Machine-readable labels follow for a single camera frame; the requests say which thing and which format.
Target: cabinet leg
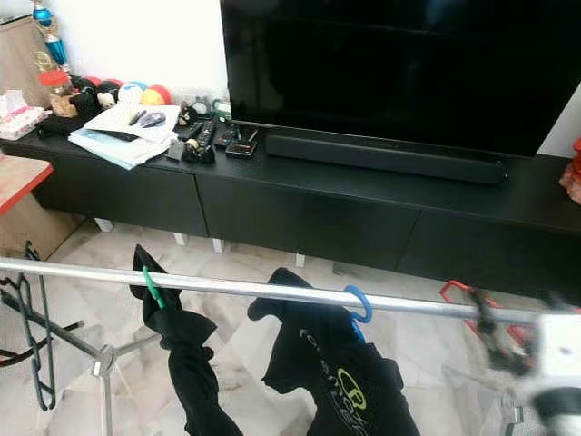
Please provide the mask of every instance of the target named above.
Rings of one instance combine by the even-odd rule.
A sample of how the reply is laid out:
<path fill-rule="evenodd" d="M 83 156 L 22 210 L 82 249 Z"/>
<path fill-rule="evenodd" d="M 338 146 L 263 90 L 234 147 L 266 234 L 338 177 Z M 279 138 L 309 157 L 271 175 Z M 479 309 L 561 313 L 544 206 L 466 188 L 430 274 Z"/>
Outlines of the cabinet leg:
<path fill-rule="evenodd" d="M 113 229 L 113 223 L 109 220 L 103 220 L 101 218 L 94 218 L 94 221 L 97 223 L 101 232 L 110 232 Z"/>
<path fill-rule="evenodd" d="M 218 254 L 224 253 L 224 240 L 212 238 L 212 244 L 214 246 L 214 252 Z"/>
<path fill-rule="evenodd" d="M 188 243 L 188 235 L 183 233 L 174 233 L 173 237 L 175 238 L 175 243 L 180 246 L 184 246 Z"/>
<path fill-rule="evenodd" d="M 304 254 L 297 253 L 294 264 L 297 266 L 297 268 L 304 268 L 306 259 L 307 256 L 305 256 Z"/>

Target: black cloth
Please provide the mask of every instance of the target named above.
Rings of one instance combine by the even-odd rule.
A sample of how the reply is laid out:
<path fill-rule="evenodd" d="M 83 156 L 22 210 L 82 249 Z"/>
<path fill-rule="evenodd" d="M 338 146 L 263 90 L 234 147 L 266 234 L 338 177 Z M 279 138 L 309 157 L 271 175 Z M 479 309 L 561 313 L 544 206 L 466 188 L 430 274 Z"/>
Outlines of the black cloth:
<path fill-rule="evenodd" d="M 165 270 L 141 245 L 135 247 L 133 269 L 147 266 L 150 273 Z M 212 349 L 203 343 L 216 330 L 209 319 L 182 310 L 180 292 L 158 288 L 166 307 L 159 309 L 145 286 L 130 286 L 134 297 L 143 300 L 143 321 L 163 337 L 162 347 L 170 350 L 168 361 L 173 387 L 185 414 L 185 430 L 192 436 L 242 435 L 234 421 L 218 405 L 218 381 L 208 360 Z"/>
<path fill-rule="evenodd" d="M 283 268 L 270 283 L 310 287 Z M 248 315 L 282 322 L 263 380 L 278 393 L 302 387 L 312 394 L 317 412 L 308 436 L 419 436 L 398 365 L 358 341 L 347 310 L 259 298 Z"/>

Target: wooden table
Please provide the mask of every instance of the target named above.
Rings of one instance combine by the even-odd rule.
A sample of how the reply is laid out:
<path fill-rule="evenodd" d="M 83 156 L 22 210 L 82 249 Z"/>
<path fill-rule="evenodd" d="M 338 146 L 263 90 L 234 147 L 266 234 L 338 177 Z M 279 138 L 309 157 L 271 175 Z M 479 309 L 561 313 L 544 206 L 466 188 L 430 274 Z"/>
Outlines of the wooden table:
<path fill-rule="evenodd" d="M 78 227 L 78 218 L 45 210 L 30 194 L 52 172 L 46 161 L 0 154 L 0 255 L 20 256 L 30 240 L 46 259 Z"/>

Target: blue clothes hanger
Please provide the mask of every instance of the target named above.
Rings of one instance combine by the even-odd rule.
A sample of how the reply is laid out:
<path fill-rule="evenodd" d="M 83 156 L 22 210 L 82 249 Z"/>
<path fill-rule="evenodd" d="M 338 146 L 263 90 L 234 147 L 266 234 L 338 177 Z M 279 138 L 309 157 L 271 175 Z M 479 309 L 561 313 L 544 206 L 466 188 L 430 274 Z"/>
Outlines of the blue clothes hanger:
<path fill-rule="evenodd" d="M 365 315 L 361 315 L 360 313 L 357 312 L 351 312 L 350 315 L 351 315 L 351 325 L 353 326 L 355 334 L 357 334 L 361 342 L 365 342 L 365 336 L 363 336 L 363 332 L 359 328 L 357 321 L 362 322 L 364 324 L 369 323 L 371 321 L 371 318 L 373 317 L 373 308 L 371 307 L 369 300 L 365 296 L 365 293 L 363 293 L 363 291 L 357 286 L 349 284 L 345 286 L 345 289 L 343 291 L 352 293 L 357 298 L 359 298 L 360 301 L 363 303 L 363 307 L 365 308 Z"/>

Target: trophy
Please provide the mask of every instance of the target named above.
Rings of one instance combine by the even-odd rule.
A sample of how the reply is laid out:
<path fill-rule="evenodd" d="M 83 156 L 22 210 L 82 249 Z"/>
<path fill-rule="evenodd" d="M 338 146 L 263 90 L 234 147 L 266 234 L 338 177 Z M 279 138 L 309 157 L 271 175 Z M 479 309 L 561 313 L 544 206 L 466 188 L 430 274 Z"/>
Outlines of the trophy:
<path fill-rule="evenodd" d="M 58 24 L 56 20 L 51 12 L 42 5 L 43 0 L 33 0 L 33 3 L 33 19 L 36 27 L 43 34 L 44 43 L 49 53 L 62 70 L 70 73 L 71 67 L 66 59 L 63 40 L 58 37 Z"/>

